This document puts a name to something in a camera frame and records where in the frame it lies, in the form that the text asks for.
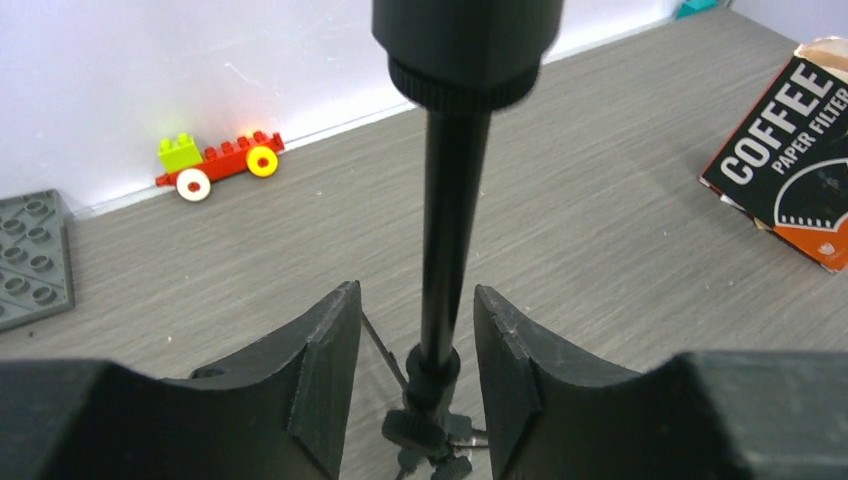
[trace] white wall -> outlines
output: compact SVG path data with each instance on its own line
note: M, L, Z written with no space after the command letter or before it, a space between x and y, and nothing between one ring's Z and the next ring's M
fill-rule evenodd
M567 0L551 55L670 17L677 0ZM162 137L291 141L405 101L369 0L0 2L0 197L79 211L147 189Z
M798 43L848 38L848 0L734 0L731 9Z

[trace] lime green lego brick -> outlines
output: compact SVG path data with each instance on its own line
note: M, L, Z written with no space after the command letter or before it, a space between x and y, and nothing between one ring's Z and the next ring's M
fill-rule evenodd
M194 138L187 133L181 133L176 142L170 138L162 139L159 144L159 160L162 161L165 172L174 173L201 163L203 156L194 144Z

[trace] teal object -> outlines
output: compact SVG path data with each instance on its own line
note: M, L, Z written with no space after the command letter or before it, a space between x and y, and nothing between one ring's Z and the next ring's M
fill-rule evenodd
M717 7L718 0L687 0L683 2L680 10L677 11L677 18L685 18L696 13L706 12L707 10Z

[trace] yellow lego wheel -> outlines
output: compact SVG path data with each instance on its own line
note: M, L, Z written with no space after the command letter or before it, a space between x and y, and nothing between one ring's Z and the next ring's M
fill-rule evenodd
M211 191L212 182L201 170L187 168L177 175L177 193L189 202L199 202Z
M254 147L247 152L247 169L257 177L270 177L279 166L277 154L268 147Z

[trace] gray lego baseplate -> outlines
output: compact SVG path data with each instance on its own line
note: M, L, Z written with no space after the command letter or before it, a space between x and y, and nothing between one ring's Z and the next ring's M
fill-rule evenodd
M74 308L59 192L0 200L0 331Z

